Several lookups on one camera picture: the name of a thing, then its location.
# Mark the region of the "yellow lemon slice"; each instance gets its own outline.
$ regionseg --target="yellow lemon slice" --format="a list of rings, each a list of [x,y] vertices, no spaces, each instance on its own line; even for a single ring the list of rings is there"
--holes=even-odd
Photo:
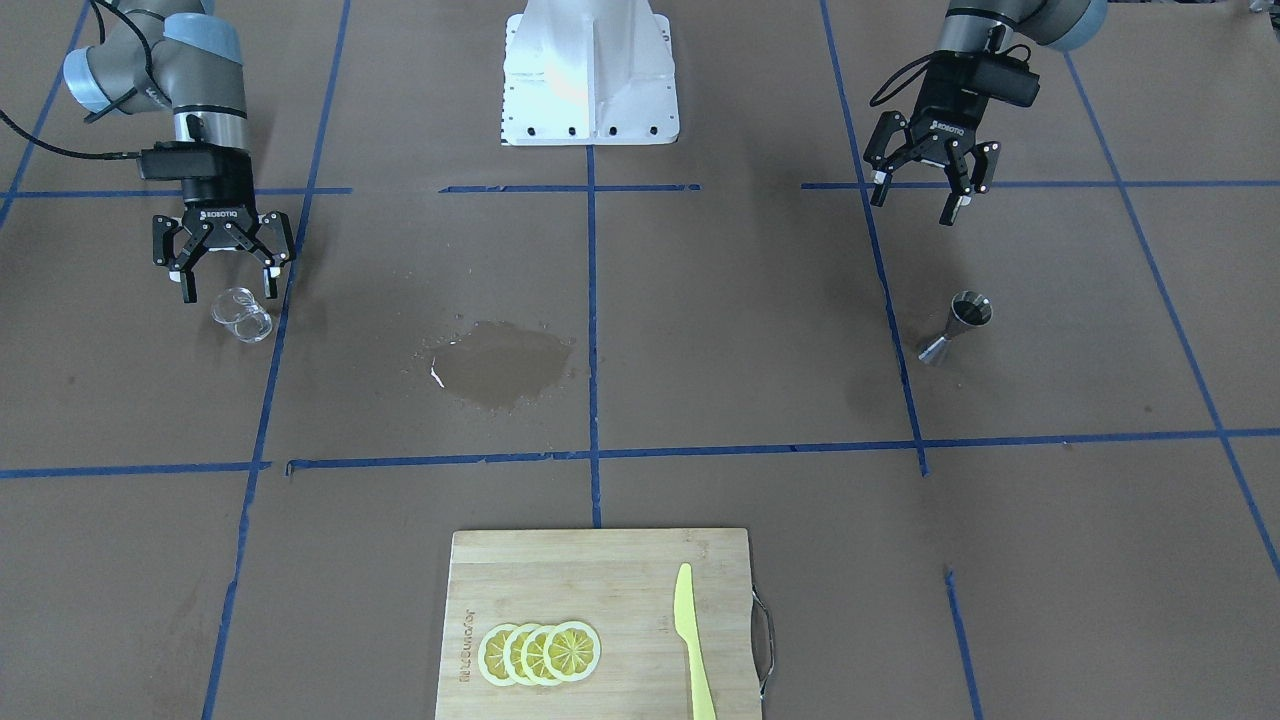
[[[502,666],[507,676],[521,685],[532,685],[534,682],[525,675],[525,641],[529,633],[541,628],[538,623],[525,623],[507,635],[502,643]]]
[[[561,623],[548,635],[543,662],[557,680],[576,683],[586,679],[600,662],[600,635],[586,623]]]
[[[502,662],[502,650],[507,644],[507,637],[515,629],[515,625],[506,623],[485,633],[484,639],[480,641],[480,652],[483,653],[480,674],[490,684],[499,688],[516,684],[516,680],[507,673],[507,666]]]
[[[525,661],[525,676],[532,680],[535,685],[553,688],[561,684],[561,680],[556,679],[547,667],[544,655],[547,641],[554,630],[556,625],[538,628],[532,633],[529,633],[529,637],[525,638],[525,646],[521,648],[521,656]]]

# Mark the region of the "knife handle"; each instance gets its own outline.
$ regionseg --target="knife handle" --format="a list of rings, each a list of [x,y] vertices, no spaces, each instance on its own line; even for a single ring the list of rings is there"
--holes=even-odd
[[[700,644],[689,646],[689,680],[694,689],[694,720],[716,720],[716,703],[712,702],[712,687],[707,682]]]

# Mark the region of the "brown floor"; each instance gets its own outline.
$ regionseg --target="brown floor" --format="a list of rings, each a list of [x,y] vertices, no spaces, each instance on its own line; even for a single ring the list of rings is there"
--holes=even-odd
[[[169,138],[59,86],[42,113],[61,5],[0,12],[4,109]],[[938,3],[655,0],[681,140],[598,151],[499,146],[520,0],[220,5],[261,209],[305,242],[268,342],[207,316],[248,263],[204,260],[196,306],[151,266],[172,186],[0,136],[0,717],[429,719],[451,534],[593,525],[750,530],[769,719],[1275,717],[1265,15],[1119,5],[1037,50],[947,229],[934,186],[868,214],[850,147]],[[927,368],[959,290],[995,320]],[[442,391],[430,348],[477,322],[571,343],[561,380]]]

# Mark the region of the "glass cup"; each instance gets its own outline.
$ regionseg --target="glass cup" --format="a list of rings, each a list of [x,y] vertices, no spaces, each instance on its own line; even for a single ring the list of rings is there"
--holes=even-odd
[[[224,290],[214,300],[211,314],[236,340],[247,343],[261,342],[271,334],[275,325],[271,315],[253,299],[253,293],[243,287]]]

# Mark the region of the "water spill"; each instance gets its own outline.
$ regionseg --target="water spill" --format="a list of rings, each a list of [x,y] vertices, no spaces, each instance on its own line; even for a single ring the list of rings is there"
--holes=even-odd
[[[535,400],[564,375],[572,342],[511,323],[476,323],[466,336],[431,347],[430,375],[442,388],[489,410]]]

